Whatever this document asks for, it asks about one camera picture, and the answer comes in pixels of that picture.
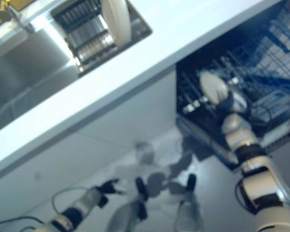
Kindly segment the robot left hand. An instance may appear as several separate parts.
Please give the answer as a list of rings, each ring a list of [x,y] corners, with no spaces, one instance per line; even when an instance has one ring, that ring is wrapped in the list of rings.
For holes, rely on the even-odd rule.
[[[101,194],[126,194],[123,190],[118,190],[115,188],[115,184],[117,184],[120,180],[118,178],[110,179],[103,183],[100,186],[95,187]]]

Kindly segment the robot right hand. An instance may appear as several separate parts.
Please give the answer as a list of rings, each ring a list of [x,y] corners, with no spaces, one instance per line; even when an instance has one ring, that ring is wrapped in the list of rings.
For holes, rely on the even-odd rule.
[[[244,113],[248,108],[245,98],[235,91],[217,90],[208,99],[215,107],[227,112]]]

